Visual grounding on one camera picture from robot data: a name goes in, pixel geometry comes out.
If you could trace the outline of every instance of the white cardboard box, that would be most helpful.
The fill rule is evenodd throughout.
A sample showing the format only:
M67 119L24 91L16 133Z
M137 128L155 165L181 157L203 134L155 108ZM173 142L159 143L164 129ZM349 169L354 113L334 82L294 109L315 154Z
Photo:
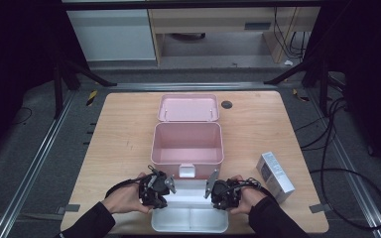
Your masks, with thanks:
M256 166L264 179L268 190L281 203L295 190L292 182L281 168L272 152L262 154Z

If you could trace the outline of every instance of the white cabinet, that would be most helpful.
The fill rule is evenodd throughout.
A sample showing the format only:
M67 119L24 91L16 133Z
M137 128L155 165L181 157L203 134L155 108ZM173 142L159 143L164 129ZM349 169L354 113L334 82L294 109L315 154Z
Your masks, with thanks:
M67 14L91 67L129 60L155 63L147 10L67 11Z

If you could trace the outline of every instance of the wooden table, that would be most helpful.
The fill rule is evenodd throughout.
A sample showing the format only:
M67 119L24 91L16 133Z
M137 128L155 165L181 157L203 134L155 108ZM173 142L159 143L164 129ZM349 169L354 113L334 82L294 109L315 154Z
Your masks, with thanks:
M224 161L220 179L241 174L263 182L256 170L262 153L273 152L296 190L281 204L308 233L323 233L328 223L323 212L311 213L319 204L318 194L300 150L281 96L276 91L180 92L212 93L218 104L232 102L231 109L219 106ZM69 228L84 212L104 198L116 183L148 173L159 103L164 92L111 93L107 96L69 204L78 212L67 212L61 230ZM156 234L151 213L114 215L111 233ZM229 215L226 234L253 233L247 215Z

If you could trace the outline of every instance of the small round object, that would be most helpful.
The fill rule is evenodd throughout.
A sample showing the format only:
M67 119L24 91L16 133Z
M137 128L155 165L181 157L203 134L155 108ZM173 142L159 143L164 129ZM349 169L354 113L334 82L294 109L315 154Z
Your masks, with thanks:
M224 109L230 109L233 106L233 103L231 103L230 101L222 101L221 106Z

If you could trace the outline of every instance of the small white object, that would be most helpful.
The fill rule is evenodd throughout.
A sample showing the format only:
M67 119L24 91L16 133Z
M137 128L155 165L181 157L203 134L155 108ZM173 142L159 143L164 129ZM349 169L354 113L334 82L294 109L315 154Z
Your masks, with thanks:
M291 61L289 61L289 60L286 60L286 61L284 62L284 64L285 64L285 65L289 65L289 66L293 66L293 63L292 63Z
M181 164L179 166L179 177L180 178L194 178L195 168L193 164Z

